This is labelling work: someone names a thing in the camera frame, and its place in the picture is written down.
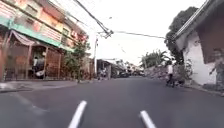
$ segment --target sidewalk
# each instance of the sidewalk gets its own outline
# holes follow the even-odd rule
[[[80,81],[79,84],[93,83],[97,80]],[[77,85],[77,81],[10,81],[0,83],[0,93],[16,91],[34,91],[71,87]]]
[[[202,85],[198,85],[194,82],[190,85],[183,85],[182,87],[192,88],[192,89],[196,89],[196,90],[199,90],[199,91],[202,91],[202,92],[206,92],[206,93],[210,93],[210,94],[213,94],[213,95],[218,95],[218,96],[224,97],[224,95],[221,92],[205,89],[205,88],[203,88]]]

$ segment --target awning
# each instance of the awning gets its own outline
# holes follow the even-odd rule
[[[33,41],[31,39],[29,39],[28,37],[12,30],[12,34],[16,37],[16,39],[19,40],[20,43],[22,43],[23,45],[26,45],[26,46],[32,46],[32,45],[37,45],[39,44],[38,41]]]

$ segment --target street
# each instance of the street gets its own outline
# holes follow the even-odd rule
[[[224,126],[222,97],[141,77],[1,94],[0,126],[66,128],[81,100],[88,104],[80,128],[144,128],[141,110],[157,128]]]

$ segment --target utility pole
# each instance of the utility pole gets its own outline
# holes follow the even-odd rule
[[[147,63],[146,63],[146,57],[145,56],[143,56],[143,61],[144,61],[144,67],[146,69],[147,68]]]
[[[95,41],[95,48],[94,48],[94,70],[95,70],[95,73],[97,74],[97,59],[96,59],[96,49],[97,49],[97,42],[98,42],[98,38],[96,38],[96,41]]]

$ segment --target green tree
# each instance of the green tree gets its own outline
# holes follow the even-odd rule
[[[74,52],[67,52],[64,58],[66,70],[74,77],[81,80],[81,67],[83,58],[86,56],[86,50],[90,49],[89,43],[79,41],[76,43]]]
[[[141,67],[148,68],[158,66],[162,62],[169,60],[170,58],[165,55],[166,53],[167,53],[166,51],[161,52],[160,50],[153,51],[150,54],[147,53],[145,56],[142,57]]]
[[[175,58],[177,63],[183,63],[183,54],[178,51],[175,45],[173,37],[176,32],[188,21],[188,19],[197,11],[196,7],[189,7],[185,11],[180,11],[178,15],[173,19],[173,22],[169,26],[170,31],[166,34],[167,40],[165,41],[166,46],[171,52],[171,55]]]

